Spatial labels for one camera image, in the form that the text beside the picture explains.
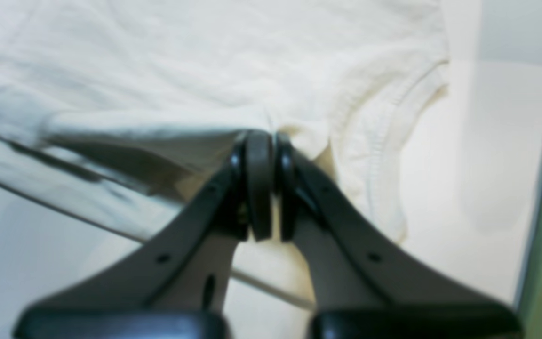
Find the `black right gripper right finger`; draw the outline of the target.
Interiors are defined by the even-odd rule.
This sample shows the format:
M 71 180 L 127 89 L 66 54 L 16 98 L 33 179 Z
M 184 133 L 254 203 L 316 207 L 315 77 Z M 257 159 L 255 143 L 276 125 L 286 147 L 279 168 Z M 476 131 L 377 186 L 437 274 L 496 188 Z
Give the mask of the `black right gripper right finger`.
M 277 137 L 280 234 L 305 258 L 316 311 L 308 339 L 519 339 L 510 307 L 421 263 Z

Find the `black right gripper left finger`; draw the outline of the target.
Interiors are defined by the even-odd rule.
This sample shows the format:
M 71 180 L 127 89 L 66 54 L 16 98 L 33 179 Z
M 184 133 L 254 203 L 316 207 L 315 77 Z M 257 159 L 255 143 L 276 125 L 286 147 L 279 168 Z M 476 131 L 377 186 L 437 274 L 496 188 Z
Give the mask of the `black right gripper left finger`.
M 28 307 L 17 339 L 227 339 L 235 249 L 271 236 L 272 137 L 239 135 L 179 215 L 103 272 Z

